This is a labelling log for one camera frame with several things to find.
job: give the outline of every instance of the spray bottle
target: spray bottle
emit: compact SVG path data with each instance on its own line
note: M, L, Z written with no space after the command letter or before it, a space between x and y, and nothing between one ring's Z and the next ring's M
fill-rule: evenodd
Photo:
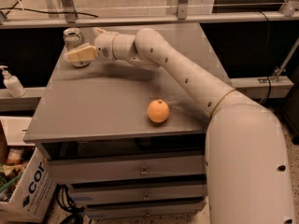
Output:
M10 91L13 97L21 97L26 93L23 85L20 83L19 79L12 76L7 70L7 66L0 65L0 69L3 71L2 75L4 77L3 83Z

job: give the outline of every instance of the orange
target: orange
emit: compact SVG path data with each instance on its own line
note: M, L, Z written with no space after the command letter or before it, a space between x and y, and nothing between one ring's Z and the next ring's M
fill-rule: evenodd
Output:
M150 102L148 107L149 119L155 123L161 123L167 120L169 116L169 107L167 102L162 99Z

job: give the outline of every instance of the cabinet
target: cabinet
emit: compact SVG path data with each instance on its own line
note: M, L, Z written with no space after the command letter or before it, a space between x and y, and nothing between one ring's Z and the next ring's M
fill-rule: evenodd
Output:
M134 34L142 27L106 29ZM151 27L229 82L198 24ZM82 32L93 41L92 29ZM200 107L162 68L95 60L77 69L63 56L64 50L24 137L44 153L54 180L70 188L89 218L201 210L209 120ZM170 105L168 120L159 125L147 117L156 98Z

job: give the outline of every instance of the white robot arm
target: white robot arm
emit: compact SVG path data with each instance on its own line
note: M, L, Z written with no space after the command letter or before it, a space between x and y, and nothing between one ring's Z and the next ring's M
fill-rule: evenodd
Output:
M95 32L94 46L69 52L71 61L99 55L146 69L161 66L211 117L206 131L211 224L296 223L285 139L272 112L177 52L155 30Z

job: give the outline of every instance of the gray tabletop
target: gray tabletop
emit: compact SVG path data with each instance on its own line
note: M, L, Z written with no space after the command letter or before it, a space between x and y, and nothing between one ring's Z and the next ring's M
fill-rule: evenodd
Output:
M143 26L107 30L135 34ZM147 26L158 30L179 52L229 83L213 49L198 24ZM91 28L82 29L93 43ZM27 143L96 140L204 133L209 119L177 82L160 67L142 70L124 61L92 61L75 68L59 59L24 136ZM154 99L170 106L162 124L147 117Z

